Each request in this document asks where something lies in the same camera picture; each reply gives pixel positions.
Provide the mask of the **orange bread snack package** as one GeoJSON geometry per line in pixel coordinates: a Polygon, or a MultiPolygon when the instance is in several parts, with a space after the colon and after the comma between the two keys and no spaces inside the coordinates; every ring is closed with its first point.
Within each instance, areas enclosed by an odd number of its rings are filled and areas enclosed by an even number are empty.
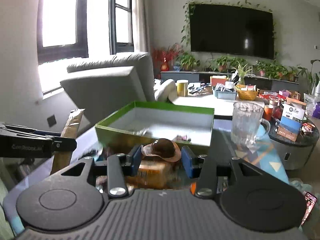
{"type": "Polygon", "coordinates": [[[172,165],[166,161],[142,160],[137,174],[126,176],[125,181],[133,186],[162,189],[166,188],[172,173],[172,165]]]}

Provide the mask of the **green cardboard box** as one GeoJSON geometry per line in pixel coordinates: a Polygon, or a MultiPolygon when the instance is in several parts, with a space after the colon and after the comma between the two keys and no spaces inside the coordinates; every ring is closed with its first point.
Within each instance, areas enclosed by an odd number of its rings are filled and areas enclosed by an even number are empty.
{"type": "Polygon", "coordinates": [[[190,147],[196,155],[206,154],[213,128],[212,108],[138,101],[129,103],[95,125],[99,142],[114,153],[129,153],[136,145],[147,145],[165,138],[179,147],[190,147]]]}

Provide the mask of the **clear glass pitcher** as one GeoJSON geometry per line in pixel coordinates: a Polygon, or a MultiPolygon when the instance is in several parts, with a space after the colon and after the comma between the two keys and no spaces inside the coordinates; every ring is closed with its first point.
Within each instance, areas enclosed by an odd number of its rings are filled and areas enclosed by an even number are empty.
{"type": "Polygon", "coordinates": [[[231,140],[237,145],[252,146],[257,140],[268,135],[271,125],[263,118],[264,109],[253,102],[238,101],[233,104],[231,140]],[[265,132],[257,136],[260,125],[265,132]]]}

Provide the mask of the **round white coffee table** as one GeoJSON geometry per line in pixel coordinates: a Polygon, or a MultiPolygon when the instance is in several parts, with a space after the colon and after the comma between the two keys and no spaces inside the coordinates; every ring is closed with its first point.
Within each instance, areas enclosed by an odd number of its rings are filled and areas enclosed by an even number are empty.
{"type": "Polygon", "coordinates": [[[186,96],[181,97],[177,95],[174,90],[169,93],[168,99],[175,105],[190,106],[190,107],[202,107],[213,108],[216,119],[228,119],[231,120],[233,116],[233,105],[235,102],[252,102],[264,108],[263,99],[256,97],[254,101],[241,100],[238,96],[236,100],[218,99],[213,94],[202,96],[186,96]]]}

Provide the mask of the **blue plastic tray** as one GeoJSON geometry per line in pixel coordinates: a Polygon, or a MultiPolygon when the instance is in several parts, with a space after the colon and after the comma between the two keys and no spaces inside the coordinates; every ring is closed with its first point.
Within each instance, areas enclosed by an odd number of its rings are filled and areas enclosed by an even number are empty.
{"type": "Polygon", "coordinates": [[[223,90],[222,87],[215,87],[213,89],[213,95],[218,99],[223,100],[235,100],[237,96],[236,90],[223,90]]]}

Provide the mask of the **yellow woven basket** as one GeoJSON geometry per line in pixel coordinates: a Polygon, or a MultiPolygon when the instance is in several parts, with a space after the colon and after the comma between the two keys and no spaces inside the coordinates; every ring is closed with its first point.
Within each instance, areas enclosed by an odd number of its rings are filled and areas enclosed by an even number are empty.
{"type": "Polygon", "coordinates": [[[237,85],[235,88],[236,88],[238,97],[241,100],[254,101],[259,94],[259,89],[248,90],[244,85],[237,85]]]}

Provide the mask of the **yellow canister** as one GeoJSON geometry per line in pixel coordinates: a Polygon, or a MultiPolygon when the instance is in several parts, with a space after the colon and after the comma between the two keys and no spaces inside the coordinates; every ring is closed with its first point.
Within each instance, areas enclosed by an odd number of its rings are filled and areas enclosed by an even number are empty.
{"type": "Polygon", "coordinates": [[[177,80],[176,81],[176,89],[177,95],[181,97],[188,96],[188,80],[177,80]]]}

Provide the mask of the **round dark side table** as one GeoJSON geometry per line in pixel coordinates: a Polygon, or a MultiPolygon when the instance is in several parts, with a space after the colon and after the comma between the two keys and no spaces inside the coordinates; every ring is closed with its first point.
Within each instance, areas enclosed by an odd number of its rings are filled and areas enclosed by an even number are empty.
{"type": "Polygon", "coordinates": [[[278,122],[270,122],[271,129],[268,136],[276,149],[285,170],[298,170],[303,168],[308,162],[313,150],[319,140],[319,130],[316,125],[306,119],[303,123],[310,123],[311,133],[300,133],[295,142],[277,134],[278,122]]]}

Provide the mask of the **white blue paper box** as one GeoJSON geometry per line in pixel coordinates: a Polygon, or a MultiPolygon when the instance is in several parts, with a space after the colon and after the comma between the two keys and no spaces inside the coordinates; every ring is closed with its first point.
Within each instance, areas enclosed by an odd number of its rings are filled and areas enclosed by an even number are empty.
{"type": "Polygon", "coordinates": [[[297,103],[285,103],[280,124],[278,125],[277,135],[295,142],[302,127],[304,114],[304,105],[297,103]]]}

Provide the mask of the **spider plant in vase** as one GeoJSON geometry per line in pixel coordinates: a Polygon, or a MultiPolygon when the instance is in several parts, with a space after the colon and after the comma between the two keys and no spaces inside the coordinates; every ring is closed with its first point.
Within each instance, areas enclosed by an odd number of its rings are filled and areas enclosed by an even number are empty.
{"type": "Polygon", "coordinates": [[[238,66],[233,69],[235,72],[231,75],[231,81],[237,85],[245,85],[245,76],[252,72],[253,67],[238,61],[238,66]]]}

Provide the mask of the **smartphone with pink case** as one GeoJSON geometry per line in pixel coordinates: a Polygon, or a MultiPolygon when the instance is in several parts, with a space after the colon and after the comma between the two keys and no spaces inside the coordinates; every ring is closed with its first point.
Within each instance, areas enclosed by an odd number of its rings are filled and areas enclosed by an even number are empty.
{"type": "Polygon", "coordinates": [[[305,211],[303,220],[300,224],[301,226],[305,223],[310,213],[312,212],[315,204],[317,203],[317,197],[314,196],[312,193],[304,191],[303,194],[306,201],[306,211],[305,211]]]}

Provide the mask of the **red flower decoration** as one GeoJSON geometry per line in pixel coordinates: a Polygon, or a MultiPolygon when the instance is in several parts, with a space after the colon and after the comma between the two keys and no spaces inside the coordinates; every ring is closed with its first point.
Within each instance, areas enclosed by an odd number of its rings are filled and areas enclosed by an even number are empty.
{"type": "Polygon", "coordinates": [[[182,46],[175,43],[168,48],[155,48],[152,51],[152,58],[160,72],[167,72],[172,67],[173,62],[178,58],[182,51],[182,46]]]}

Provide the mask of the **black wall socket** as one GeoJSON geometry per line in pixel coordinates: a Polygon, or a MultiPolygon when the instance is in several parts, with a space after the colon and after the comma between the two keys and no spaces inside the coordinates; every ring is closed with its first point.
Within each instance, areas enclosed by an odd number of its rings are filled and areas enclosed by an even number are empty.
{"type": "Polygon", "coordinates": [[[57,124],[55,115],[51,115],[47,118],[47,123],[49,127],[53,127],[57,124]]]}

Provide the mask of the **dark window frame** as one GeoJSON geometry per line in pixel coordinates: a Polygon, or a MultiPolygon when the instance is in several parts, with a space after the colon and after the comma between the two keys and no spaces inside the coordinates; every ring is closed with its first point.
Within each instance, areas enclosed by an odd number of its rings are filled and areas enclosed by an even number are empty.
{"type": "MultiPolygon", "coordinates": [[[[108,0],[108,6],[103,12],[108,14],[110,52],[132,52],[132,0],[108,0]]],[[[39,0],[38,63],[88,56],[87,0],[39,0]]]]}

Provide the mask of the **black wall television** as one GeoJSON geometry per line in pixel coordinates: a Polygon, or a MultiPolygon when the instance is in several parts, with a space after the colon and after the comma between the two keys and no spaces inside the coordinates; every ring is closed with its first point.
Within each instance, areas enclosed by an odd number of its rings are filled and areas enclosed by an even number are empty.
{"type": "Polygon", "coordinates": [[[189,13],[191,51],[274,58],[272,13],[218,4],[191,4],[189,13]]]}

